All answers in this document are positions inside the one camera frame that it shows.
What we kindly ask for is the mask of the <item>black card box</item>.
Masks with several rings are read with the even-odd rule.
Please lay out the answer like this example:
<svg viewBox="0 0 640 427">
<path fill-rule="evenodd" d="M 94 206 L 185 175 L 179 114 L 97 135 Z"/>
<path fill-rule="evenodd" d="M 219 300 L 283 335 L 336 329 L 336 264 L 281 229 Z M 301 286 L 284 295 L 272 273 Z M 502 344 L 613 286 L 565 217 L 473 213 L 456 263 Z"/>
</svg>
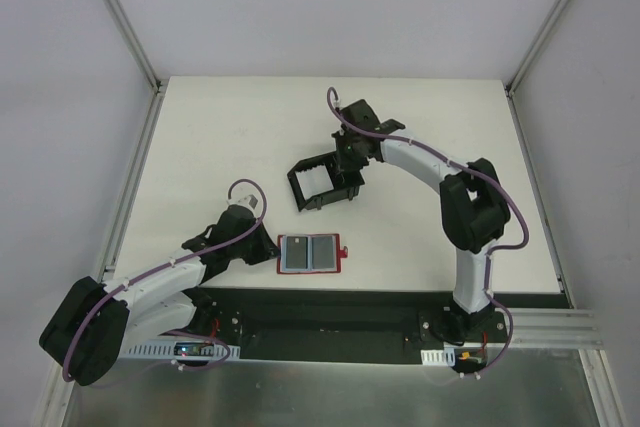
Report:
<svg viewBox="0 0 640 427">
<path fill-rule="evenodd" d="M 299 212 L 351 201 L 365 185 L 359 171 L 343 172 L 338 168 L 337 154 L 328 152 L 297 162 L 287 173 Z"/>
</svg>

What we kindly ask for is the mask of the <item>red leather card holder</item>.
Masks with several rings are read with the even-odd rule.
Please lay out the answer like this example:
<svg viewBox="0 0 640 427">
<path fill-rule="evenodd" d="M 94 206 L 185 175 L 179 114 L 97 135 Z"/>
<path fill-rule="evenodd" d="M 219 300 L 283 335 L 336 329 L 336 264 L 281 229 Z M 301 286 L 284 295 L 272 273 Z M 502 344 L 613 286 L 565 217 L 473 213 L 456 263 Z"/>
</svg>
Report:
<svg viewBox="0 0 640 427">
<path fill-rule="evenodd" d="M 335 246 L 335 268 L 331 271 L 319 271 L 314 270 L 312 267 L 312 238 L 314 236 L 333 236 Z M 282 266 L 283 257 L 283 238 L 285 236 L 306 236 L 308 238 L 308 265 L 307 269 L 303 271 L 287 271 Z M 340 235 L 337 233 L 332 234 L 294 234 L 294 235 L 280 235 L 278 237 L 278 246 L 280 248 L 280 257 L 277 261 L 277 274 L 278 275 L 313 275 L 313 274 L 339 274 L 342 271 L 342 261 L 348 258 L 348 248 L 341 244 Z"/>
</svg>

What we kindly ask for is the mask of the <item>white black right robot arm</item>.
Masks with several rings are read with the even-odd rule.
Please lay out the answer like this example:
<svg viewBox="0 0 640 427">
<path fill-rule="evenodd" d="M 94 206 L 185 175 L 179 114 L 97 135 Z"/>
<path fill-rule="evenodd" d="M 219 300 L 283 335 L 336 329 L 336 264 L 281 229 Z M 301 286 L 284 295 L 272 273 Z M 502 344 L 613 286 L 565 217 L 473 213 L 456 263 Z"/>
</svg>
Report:
<svg viewBox="0 0 640 427">
<path fill-rule="evenodd" d="M 429 330 L 445 343 L 473 341 L 494 311 L 488 254 L 511 217 L 493 164 L 480 158 L 460 166 L 411 138 L 404 124 L 381 122 L 363 99 L 344 108 L 333 99 L 328 104 L 341 122 L 332 135 L 340 170 L 357 171 L 374 159 L 413 175 L 439 195 L 442 228 L 456 248 L 456 280 L 449 309 L 430 322 Z"/>
</svg>

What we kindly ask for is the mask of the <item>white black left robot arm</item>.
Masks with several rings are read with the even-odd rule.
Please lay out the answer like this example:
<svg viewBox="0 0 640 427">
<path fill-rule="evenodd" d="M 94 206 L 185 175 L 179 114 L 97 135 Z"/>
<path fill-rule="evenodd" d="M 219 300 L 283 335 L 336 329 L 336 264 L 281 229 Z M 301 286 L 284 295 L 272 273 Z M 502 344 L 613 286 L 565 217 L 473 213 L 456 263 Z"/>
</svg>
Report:
<svg viewBox="0 0 640 427">
<path fill-rule="evenodd" d="M 253 266 L 279 255 L 253 211 L 231 205 L 217 223 L 183 242 L 159 268 L 107 282 L 91 277 L 76 281 L 45 326 L 39 345 L 62 367 L 65 379 L 91 385 L 120 354 L 152 337 L 171 331 L 216 336 L 221 313 L 201 285 L 234 260 Z"/>
</svg>

